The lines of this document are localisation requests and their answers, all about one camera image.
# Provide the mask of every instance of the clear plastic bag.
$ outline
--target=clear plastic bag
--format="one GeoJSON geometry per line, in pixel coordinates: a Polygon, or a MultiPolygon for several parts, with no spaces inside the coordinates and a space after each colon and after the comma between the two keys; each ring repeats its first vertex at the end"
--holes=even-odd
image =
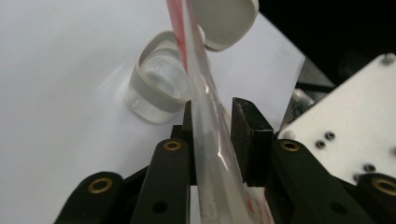
{"type": "Polygon", "coordinates": [[[263,190],[242,183],[233,145],[189,0],[167,0],[190,80],[195,167],[202,223],[271,223],[263,190]]]}

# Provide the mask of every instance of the plastic cup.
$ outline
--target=plastic cup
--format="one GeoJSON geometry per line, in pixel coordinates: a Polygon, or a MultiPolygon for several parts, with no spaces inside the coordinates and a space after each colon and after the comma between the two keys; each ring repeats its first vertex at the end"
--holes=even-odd
{"type": "Polygon", "coordinates": [[[132,72],[125,104],[152,123],[165,123],[190,100],[188,76],[178,57],[172,32],[154,37],[132,72]]]}

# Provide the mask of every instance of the black screw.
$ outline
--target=black screw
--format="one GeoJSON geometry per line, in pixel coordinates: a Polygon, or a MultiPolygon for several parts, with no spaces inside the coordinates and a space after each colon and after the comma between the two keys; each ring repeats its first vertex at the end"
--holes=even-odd
{"type": "Polygon", "coordinates": [[[354,174],[354,175],[353,175],[353,179],[354,179],[356,182],[359,181],[359,178],[360,178],[360,177],[361,177],[360,174],[354,174]]]}
{"type": "Polygon", "coordinates": [[[326,143],[324,143],[322,140],[318,140],[316,146],[317,148],[324,148],[326,147],[326,143]]]}
{"type": "Polygon", "coordinates": [[[335,138],[335,133],[326,132],[326,133],[324,134],[324,137],[325,137],[327,140],[332,141],[332,140],[335,138]]]}
{"type": "Polygon", "coordinates": [[[367,164],[364,164],[363,165],[363,170],[365,171],[365,172],[375,172],[375,166],[374,165],[372,165],[371,163],[367,163],[367,164]]]}
{"type": "Polygon", "coordinates": [[[384,65],[390,65],[395,61],[395,56],[393,54],[386,54],[385,57],[382,59],[382,63],[384,65]]]}

